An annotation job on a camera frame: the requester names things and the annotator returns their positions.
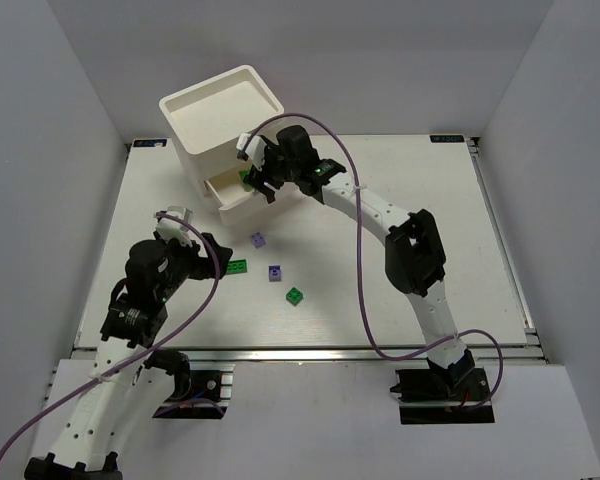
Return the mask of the green sloped lego brick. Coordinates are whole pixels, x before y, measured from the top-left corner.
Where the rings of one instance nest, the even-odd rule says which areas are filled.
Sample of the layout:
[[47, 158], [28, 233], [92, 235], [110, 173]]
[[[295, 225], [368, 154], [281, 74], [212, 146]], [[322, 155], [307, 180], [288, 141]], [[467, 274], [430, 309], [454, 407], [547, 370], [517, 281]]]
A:
[[246, 192], [250, 192], [253, 190], [253, 187], [247, 182], [248, 176], [249, 176], [248, 170], [241, 170], [239, 172], [241, 186]]

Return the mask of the green lego plate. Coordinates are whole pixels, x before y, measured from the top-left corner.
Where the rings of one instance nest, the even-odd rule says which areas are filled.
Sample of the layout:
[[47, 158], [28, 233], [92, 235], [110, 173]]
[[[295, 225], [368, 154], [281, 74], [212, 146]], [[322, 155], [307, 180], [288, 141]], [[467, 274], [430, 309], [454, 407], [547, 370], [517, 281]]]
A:
[[248, 272], [248, 263], [246, 259], [231, 260], [227, 264], [226, 274], [245, 274]]

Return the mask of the white drawer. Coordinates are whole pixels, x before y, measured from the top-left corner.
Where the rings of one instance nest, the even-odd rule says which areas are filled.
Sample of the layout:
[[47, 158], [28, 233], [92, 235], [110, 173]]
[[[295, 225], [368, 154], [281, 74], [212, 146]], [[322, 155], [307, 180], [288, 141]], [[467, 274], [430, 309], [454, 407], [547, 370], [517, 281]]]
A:
[[204, 181], [225, 226], [236, 225], [270, 207], [263, 194], [243, 182], [250, 170], [250, 163], [241, 164]]

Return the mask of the purple upside-down lego brick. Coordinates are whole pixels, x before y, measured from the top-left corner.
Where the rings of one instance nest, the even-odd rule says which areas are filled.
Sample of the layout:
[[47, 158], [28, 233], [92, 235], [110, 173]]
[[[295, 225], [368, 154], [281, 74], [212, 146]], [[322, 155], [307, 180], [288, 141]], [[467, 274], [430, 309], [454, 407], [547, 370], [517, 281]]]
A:
[[280, 265], [270, 265], [268, 267], [268, 279], [270, 282], [280, 282], [282, 280], [282, 270]]

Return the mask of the green square lego brick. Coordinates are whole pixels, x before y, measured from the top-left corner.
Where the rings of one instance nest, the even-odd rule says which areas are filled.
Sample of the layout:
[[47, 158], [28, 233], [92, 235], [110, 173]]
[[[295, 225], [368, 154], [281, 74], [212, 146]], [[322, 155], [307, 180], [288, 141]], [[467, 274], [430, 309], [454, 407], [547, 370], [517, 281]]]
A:
[[304, 299], [304, 294], [302, 291], [300, 291], [296, 287], [292, 287], [286, 293], [285, 298], [290, 304], [297, 306]]

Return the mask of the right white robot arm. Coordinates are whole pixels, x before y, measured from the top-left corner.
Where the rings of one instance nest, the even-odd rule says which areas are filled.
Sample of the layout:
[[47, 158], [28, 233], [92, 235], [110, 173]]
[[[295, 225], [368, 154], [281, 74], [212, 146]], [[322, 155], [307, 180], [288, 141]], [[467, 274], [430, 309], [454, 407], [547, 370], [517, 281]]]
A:
[[292, 183], [381, 242], [386, 277], [415, 312], [428, 348], [429, 368], [449, 388], [457, 387], [473, 370], [474, 360], [446, 299], [446, 255], [434, 216], [427, 210], [409, 213], [369, 191], [353, 165], [321, 158], [299, 125], [280, 130], [275, 140], [243, 133], [237, 149], [239, 159], [252, 164], [246, 183], [268, 202]]

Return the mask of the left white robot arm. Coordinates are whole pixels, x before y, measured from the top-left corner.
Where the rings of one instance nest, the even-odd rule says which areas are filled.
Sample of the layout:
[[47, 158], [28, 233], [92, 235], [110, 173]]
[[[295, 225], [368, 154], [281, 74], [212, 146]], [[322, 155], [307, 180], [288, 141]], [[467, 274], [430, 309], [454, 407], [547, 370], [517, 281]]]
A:
[[29, 460], [27, 479], [120, 479], [118, 460], [134, 427], [187, 385], [184, 354], [155, 348], [167, 301], [187, 280], [223, 277], [233, 255], [209, 233], [156, 232], [129, 250], [111, 292], [90, 378], [57, 440]]

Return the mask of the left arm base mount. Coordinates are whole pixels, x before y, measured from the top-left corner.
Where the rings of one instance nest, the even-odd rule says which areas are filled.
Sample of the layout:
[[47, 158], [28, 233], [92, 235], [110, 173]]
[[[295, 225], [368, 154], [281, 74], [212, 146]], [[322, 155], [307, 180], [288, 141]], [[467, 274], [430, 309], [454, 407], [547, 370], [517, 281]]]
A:
[[158, 350], [144, 366], [164, 370], [174, 386], [154, 418], [221, 420], [224, 417], [233, 384], [233, 372], [228, 367], [191, 366], [184, 353], [172, 350]]

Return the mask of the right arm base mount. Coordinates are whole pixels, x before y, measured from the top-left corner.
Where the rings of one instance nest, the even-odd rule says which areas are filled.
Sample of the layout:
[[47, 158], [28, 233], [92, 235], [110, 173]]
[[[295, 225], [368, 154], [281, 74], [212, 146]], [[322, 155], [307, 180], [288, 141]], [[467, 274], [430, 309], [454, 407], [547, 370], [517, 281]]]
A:
[[389, 392], [398, 401], [402, 425], [493, 424], [486, 372], [474, 369], [454, 389], [425, 369], [396, 371]]

